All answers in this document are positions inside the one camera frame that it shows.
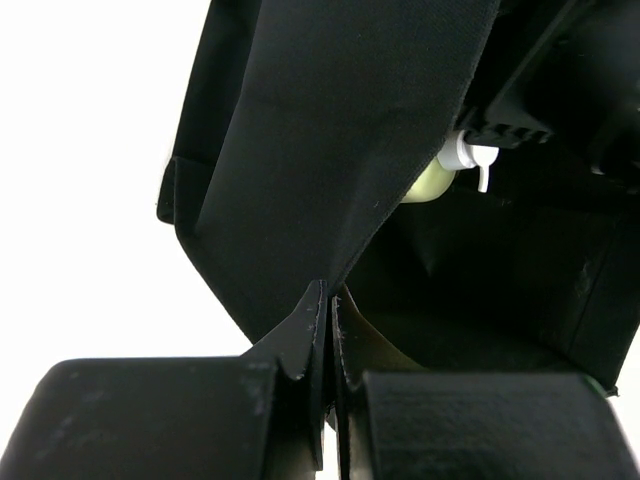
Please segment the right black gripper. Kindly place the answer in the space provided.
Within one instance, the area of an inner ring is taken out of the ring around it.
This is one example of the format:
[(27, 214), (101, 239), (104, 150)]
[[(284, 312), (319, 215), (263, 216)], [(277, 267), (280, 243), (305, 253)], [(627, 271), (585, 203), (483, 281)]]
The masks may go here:
[(557, 139), (596, 174), (638, 174), (638, 2), (500, 2), (459, 127), (507, 149)]

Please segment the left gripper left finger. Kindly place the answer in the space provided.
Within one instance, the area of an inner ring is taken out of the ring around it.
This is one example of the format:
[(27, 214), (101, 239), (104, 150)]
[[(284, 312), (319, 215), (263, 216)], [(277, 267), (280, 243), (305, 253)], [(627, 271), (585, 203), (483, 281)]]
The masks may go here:
[(81, 359), (49, 370), (5, 479), (311, 479), (323, 466), (328, 295), (310, 283), (237, 357)]

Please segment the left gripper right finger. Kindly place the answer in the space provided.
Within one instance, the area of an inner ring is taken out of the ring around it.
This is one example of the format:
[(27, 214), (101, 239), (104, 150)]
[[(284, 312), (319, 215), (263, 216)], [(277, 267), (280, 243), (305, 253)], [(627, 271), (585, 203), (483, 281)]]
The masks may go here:
[(615, 415), (589, 378), (432, 373), (348, 294), (331, 301), (343, 479), (635, 479)]

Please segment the black canvas bag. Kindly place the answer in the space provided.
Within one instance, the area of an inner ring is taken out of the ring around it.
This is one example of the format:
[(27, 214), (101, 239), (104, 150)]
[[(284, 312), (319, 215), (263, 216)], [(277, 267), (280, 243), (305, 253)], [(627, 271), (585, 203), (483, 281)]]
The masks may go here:
[(557, 139), (407, 191), (459, 127), (502, 1), (215, 1), (158, 200), (252, 342), (322, 281), (429, 372), (613, 395), (639, 328), (639, 172)]

